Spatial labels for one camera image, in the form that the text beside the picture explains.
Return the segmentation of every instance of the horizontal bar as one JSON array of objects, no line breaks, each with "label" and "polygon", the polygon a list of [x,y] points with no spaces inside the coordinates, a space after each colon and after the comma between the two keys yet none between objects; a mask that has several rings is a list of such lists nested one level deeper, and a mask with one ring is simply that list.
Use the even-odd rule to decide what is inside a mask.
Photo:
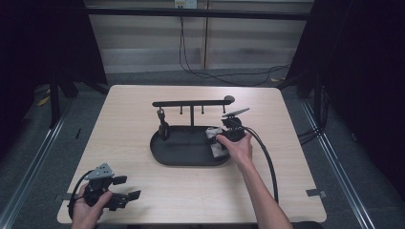
[{"label": "horizontal bar", "polygon": [[191,100],[191,101],[160,101],[153,102],[154,107],[186,107],[186,106],[217,106],[229,105],[231,100]]},{"label": "horizontal bar", "polygon": [[134,15],[134,16],[182,16],[216,18],[250,18],[273,20],[310,20],[314,16],[302,12],[240,11],[240,10],[194,10],[194,9],[144,9],[144,8],[34,8],[37,13],[85,13],[97,15]]}]

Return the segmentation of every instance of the wooden table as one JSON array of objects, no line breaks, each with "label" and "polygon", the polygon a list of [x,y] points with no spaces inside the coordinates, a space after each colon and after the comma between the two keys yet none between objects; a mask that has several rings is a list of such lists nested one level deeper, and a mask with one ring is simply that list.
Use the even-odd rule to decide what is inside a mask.
[{"label": "wooden table", "polygon": [[[141,190],[138,200],[125,209],[104,211],[100,223],[252,223],[254,211],[244,180],[232,159],[215,167],[170,167],[156,162],[150,139],[160,122],[154,101],[224,99],[236,101],[227,112],[250,108],[238,115],[255,130],[273,160],[278,180],[280,205],[291,221],[324,221],[326,213],[315,189],[308,164],[277,89],[234,87],[114,86],[100,112],[95,128],[69,188],[71,193],[87,171],[107,162],[116,176],[127,176],[125,184],[110,186],[115,193]],[[170,125],[189,125],[189,109],[165,108]],[[221,126],[222,106],[195,108],[195,125]],[[252,138],[253,160],[269,191],[271,175],[266,157]],[[57,219],[71,223],[62,203]]]}]

